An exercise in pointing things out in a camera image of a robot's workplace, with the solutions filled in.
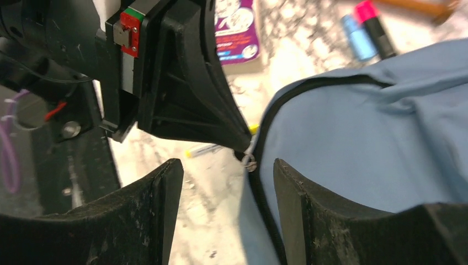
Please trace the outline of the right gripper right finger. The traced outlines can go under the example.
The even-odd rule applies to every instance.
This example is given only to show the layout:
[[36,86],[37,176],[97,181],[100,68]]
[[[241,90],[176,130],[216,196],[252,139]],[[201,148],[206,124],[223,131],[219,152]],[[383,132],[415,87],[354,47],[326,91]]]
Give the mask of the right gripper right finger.
[[287,264],[466,264],[467,205],[399,213],[348,200],[281,159],[274,186]]

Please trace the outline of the yellow capped pen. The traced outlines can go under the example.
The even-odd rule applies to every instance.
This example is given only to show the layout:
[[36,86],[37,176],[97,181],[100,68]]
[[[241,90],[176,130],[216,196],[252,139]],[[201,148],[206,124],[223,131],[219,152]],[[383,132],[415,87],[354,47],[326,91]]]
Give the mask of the yellow capped pen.
[[223,146],[217,144],[199,144],[190,149],[187,149],[184,154],[186,158],[194,158],[209,152],[214,152],[220,148],[223,148]]

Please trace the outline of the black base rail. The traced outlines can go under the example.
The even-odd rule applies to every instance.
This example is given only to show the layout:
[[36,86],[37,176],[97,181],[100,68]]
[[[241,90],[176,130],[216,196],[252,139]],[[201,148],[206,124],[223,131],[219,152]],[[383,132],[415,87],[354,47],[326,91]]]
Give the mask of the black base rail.
[[100,123],[98,99],[92,84],[78,86],[75,94],[91,128],[55,143],[61,132],[45,125],[32,133],[32,154],[41,214],[62,214],[120,189],[119,176],[108,138]]

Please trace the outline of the blue backpack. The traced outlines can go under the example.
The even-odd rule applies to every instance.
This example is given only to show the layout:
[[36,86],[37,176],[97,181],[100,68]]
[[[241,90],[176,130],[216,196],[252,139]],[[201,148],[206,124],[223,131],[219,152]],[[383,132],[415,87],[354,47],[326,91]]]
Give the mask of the blue backpack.
[[287,264],[274,186],[281,159],[355,203],[399,213],[467,205],[467,39],[296,81],[267,106],[240,204],[248,264]]

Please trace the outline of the pink black highlighter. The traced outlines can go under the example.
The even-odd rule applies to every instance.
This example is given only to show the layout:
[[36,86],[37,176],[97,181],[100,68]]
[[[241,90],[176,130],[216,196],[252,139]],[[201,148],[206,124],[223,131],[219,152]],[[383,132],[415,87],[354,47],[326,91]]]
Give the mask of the pink black highlighter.
[[379,11],[372,1],[362,1],[354,7],[358,22],[368,33],[382,60],[397,56],[397,52],[379,18]]

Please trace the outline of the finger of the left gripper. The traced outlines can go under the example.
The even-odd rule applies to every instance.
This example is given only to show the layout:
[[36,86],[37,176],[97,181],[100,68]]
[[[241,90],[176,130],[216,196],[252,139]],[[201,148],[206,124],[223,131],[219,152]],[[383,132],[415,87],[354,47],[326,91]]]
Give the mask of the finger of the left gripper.
[[214,1],[171,1],[149,31],[150,85],[139,129],[159,138],[214,143],[237,152],[251,133],[216,53]]

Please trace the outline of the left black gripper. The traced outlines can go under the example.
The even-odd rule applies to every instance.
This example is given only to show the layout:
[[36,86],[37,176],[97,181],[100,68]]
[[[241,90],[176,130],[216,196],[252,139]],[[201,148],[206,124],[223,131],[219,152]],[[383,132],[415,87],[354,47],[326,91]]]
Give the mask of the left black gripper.
[[99,81],[102,127],[126,138],[146,88],[145,1],[2,1],[1,35]]

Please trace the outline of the blue highlighter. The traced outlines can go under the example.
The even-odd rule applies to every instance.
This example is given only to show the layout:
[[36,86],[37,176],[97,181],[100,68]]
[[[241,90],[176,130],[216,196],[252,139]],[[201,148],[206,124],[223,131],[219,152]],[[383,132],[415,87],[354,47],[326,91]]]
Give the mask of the blue highlighter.
[[358,61],[366,62],[377,55],[377,50],[370,40],[365,29],[358,23],[353,15],[347,14],[341,18],[341,25]]

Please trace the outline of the wooden shelf rack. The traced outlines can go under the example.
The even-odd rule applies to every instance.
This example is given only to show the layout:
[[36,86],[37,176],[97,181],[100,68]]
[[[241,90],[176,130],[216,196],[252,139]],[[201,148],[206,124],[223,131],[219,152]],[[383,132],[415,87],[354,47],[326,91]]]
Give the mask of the wooden shelf rack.
[[426,15],[435,25],[445,23],[461,4],[460,0],[418,1],[418,0],[378,0],[377,3],[387,4]]

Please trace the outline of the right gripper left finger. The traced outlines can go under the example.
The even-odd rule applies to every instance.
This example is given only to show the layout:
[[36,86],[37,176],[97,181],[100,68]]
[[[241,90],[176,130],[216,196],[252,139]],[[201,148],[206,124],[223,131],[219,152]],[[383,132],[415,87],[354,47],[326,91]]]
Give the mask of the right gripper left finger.
[[1,216],[2,264],[167,264],[184,170],[171,158],[65,214]]

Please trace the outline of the purple stationery package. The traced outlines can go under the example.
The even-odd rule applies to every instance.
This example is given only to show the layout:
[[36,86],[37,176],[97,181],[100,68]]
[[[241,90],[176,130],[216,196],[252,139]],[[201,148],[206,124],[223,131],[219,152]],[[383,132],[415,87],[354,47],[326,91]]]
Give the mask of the purple stationery package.
[[217,55],[223,66],[250,63],[260,56],[258,2],[219,0],[215,4]]

